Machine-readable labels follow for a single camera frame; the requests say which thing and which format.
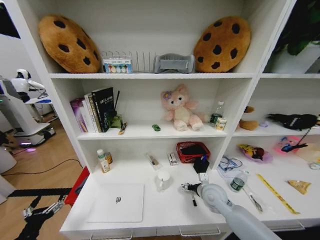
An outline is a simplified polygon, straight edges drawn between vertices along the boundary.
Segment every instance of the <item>book spine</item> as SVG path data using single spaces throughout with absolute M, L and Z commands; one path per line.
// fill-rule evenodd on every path
M 96 123 L 96 127 L 98 129 L 98 132 L 101 133 L 101 127 L 100 127 L 100 123 L 99 123 L 99 120 L 98 120 L 96 107 L 95 107 L 92 95 L 88 96 L 88 98 L 89 98 L 89 102 L 90 102 L 90 107 L 92 109 L 92 114 L 93 114 L 93 117 L 94 117 L 94 120 L 95 120 L 95 123 Z
M 98 105 L 98 102 L 96 100 L 96 94 L 94 92 L 92 93 L 92 100 L 93 100 L 95 111 L 96 111 L 96 115 L 97 115 L 97 118 L 98 118 L 98 121 L 99 121 L 99 124 L 100 124 L 101 132 L 105 133 L 107 130 L 104 129 L 103 119 L 101 118 L 99 105 Z
M 71 104 L 76 122 L 78 123 L 78 126 L 79 126 L 81 132 L 82 133 L 88 132 L 87 127 L 85 125 L 85 121 L 84 121 L 83 116 L 81 114 L 81 109 L 80 109 L 81 106 L 76 101 L 72 101 L 72 102 L 70 102 L 70 104 Z
M 94 124 L 91 120 L 86 100 L 82 101 L 82 106 L 80 107 L 80 110 L 88 133 L 95 133 Z
M 86 103 L 86 106 L 87 106 L 88 111 L 89 111 L 89 115 L 91 117 L 91 121 L 92 121 L 92 124 L 93 124 L 94 132 L 95 133 L 99 133 L 98 126 L 97 126 L 97 123 L 96 123 L 96 119 L 95 119 L 94 113 L 92 111 L 92 108 L 90 106 L 89 96 L 85 95 L 84 99 L 85 99 L 85 103 Z

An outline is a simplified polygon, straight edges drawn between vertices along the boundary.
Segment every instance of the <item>cookie pillow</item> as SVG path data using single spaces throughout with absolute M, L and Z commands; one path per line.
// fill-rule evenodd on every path
M 196 71 L 229 71 L 245 56 L 250 39 L 250 26 L 242 17 L 227 16 L 217 20 L 204 31 L 194 48 Z
M 59 65 L 69 73 L 96 73 L 101 68 L 98 49 L 86 32 L 61 15 L 47 15 L 38 25 L 41 42 Z

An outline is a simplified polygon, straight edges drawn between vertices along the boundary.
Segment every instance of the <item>drawer handle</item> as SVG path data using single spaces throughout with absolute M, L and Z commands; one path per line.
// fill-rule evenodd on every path
M 287 232 L 287 231 L 302 231 L 302 230 L 305 230 L 305 226 L 303 226 L 301 224 L 301 222 L 298 222 L 299 223 L 299 226 L 288 226 L 288 227 L 285 227 L 285 228 L 270 228 L 272 231 L 274 232 Z
M 102 238 L 93 238 L 93 234 L 90 236 L 90 240 L 131 240 L 134 235 L 134 231 L 131 231 L 131 236 L 128 237 L 102 237 Z
M 185 238 L 190 238 L 190 237 L 200 237 L 200 236 L 213 236 L 213 235 L 220 235 L 221 231 L 220 228 L 217 226 L 216 227 L 217 231 L 215 232 L 207 232 L 207 233 L 182 233 L 181 228 L 179 228 L 180 230 L 180 235 L 181 237 L 185 237 Z

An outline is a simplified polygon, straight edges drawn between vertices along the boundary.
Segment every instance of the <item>wooden floor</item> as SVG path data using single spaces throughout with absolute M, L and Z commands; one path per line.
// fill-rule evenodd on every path
M 44 144 L 34 148 L 35 151 L 16 150 L 14 158 L 17 164 L 9 171 L 16 172 L 41 172 L 50 169 L 67 159 L 78 159 L 72 145 L 59 120 L 51 123 L 56 135 Z M 57 168 L 41 174 L 33 175 L 10 175 L 4 178 L 16 189 L 49 189 L 49 188 L 71 188 L 82 168 L 76 161 L 67 161 Z M 15 239 L 25 226 L 22 212 L 27 208 L 35 197 L 9 197 L 7 201 L 0 204 L 0 239 Z M 48 207 L 58 200 L 58 196 L 43 196 L 37 208 Z M 38 240 L 66 240 L 59 229 L 64 223 L 71 207 L 64 205 L 53 217 L 44 222 Z M 168 237 L 139 237 L 135 240 L 180 240 L 180 236 Z

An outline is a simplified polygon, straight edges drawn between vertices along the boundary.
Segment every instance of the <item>white mug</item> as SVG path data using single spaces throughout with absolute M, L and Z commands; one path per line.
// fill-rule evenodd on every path
M 159 191 L 166 190 L 170 186 L 170 173 L 167 171 L 159 171 L 155 177 L 156 186 Z

